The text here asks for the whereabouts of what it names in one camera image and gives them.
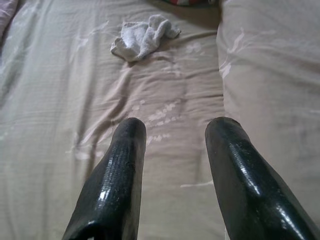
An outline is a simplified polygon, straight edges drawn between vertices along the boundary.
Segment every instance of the crumpled cloth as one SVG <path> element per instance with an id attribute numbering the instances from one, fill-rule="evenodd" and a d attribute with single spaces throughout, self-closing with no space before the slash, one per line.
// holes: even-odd
<path id="1" fill-rule="evenodd" d="M 148 22 L 127 22 L 122 26 L 121 37 L 111 45 L 111 53 L 128 62 L 142 60 L 160 46 L 163 36 L 176 38 L 181 30 L 162 15 L 150 16 Z"/>

